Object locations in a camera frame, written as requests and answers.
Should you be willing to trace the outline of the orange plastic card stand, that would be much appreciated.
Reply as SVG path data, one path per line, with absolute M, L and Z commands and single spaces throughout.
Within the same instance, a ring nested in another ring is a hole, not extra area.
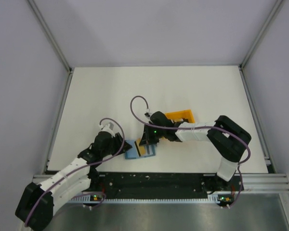
M 167 119 L 170 119 L 173 122 L 175 122 L 175 120 L 179 119 L 179 118 L 186 118 L 186 119 L 188 119 L 189 123 L 195 123 L 193 113 L 190 109 L 183 110 L 183 111 L 165 113 L 165 116 Z

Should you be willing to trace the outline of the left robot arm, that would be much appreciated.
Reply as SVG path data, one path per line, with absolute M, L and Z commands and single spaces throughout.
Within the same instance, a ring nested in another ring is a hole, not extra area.
M 64 169 L 43 182 L 25 187 L 15 210 L 16 217 L 35 231 L 44 230 L 65 203 L 86 189 L 94 191 L 99 187 L 96 170 L 99 165 L 131 148 L 119 133 L 100 131 L 94 142 Z

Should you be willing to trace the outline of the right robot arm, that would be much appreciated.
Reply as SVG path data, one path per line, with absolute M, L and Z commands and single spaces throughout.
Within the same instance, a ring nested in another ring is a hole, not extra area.
M 232 177 L 251 141 L 247 131 L 225 115 L 209 123 L 190 123 L 186 118 L 169 119 L 161 111 L 145 116 L 149 121 L 144 124 L 139 146 L 156 145 L 162 138 L 171 142 L 211 142 L 222 156 L 215 185 L 222 191 L 232 186 Z

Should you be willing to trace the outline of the blue leather card holder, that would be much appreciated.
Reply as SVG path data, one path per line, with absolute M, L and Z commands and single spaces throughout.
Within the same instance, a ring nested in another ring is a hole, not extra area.
M 152 157 L 156 155 L 156 145 L 145 145 L 147 154 L 143 157 L 139 157 L 136 148 L 135 148 L 135 142 L 136 140 L 127 140 L 127 142 L 132 145 L 132 149 L 129 151 L 125 152 L 125 159 L 126 160 L 131 160 L 131 159 L 141 159 L 141 158 L 147 158 L 147 157 Z

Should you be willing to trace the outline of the gold credit card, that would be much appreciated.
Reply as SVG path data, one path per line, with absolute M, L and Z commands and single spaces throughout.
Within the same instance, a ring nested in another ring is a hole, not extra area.
M 134 144 L 135 144 L 135 148 L 136 148 L 136 152 L 138 154 L 139 157 L 143 157 L 147 154 L 147 150 L 145 146 L 141 146 L 140 145 L 140 141 L 141 139 L 137 139 Z

